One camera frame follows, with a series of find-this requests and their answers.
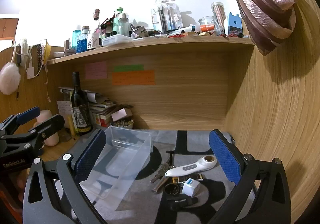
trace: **pink box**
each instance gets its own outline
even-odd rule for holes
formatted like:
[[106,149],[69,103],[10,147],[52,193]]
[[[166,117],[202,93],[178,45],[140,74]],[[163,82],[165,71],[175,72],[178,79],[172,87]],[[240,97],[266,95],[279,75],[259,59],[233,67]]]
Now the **pink box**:
[[115,122],[115,121],[118,121],[122,118],[132,116],[132,112],[129,108],[122,108],[121,110],[113,113],[111,116],[112,116],[113,121]]

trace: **keys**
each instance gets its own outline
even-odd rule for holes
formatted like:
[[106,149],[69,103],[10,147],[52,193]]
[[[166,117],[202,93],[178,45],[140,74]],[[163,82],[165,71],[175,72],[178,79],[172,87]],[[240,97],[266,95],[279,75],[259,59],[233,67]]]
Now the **keys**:
[[157,183],[157,185],[152,189],[152,192],[154,194],[157,194],[158,191],[160,190],[160,188],[167,182],[167,180],[169,180],[170,177],[168,176],[162,176],[162,178],[160,179],[160,181]]
[[157,179],[161,179],[167,170],[169,170],[169,163],[172,161],[172,154],[169,155],[167,161],[161,164],[158,173],[150,180],[150,183],[154,183]]

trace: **green sticky note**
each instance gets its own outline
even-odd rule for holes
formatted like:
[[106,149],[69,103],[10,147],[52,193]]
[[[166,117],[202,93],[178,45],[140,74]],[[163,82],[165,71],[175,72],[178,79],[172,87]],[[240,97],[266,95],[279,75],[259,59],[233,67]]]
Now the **green sticky note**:
[[138,65],[122,65],[122,66],[114,66],[113,72],[128,72],[128,71],[139,71],[144,70],[142,64]]

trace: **pink sticky note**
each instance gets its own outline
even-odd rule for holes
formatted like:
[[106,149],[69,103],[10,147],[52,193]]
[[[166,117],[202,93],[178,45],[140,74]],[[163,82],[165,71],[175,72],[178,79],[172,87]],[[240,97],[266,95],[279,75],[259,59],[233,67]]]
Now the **pink sticky note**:
[[107,63],[105,61],[85,65],[85,79],[107,78]]

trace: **white fluffy pom pom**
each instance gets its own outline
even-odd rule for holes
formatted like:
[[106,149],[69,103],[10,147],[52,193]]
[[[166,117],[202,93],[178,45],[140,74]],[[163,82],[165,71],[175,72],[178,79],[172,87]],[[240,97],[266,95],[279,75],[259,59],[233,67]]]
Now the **white fluffy pom pom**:
[[8,62],[0,72],[0,91],[10,95],[18,89],[21,75],[16,64]]

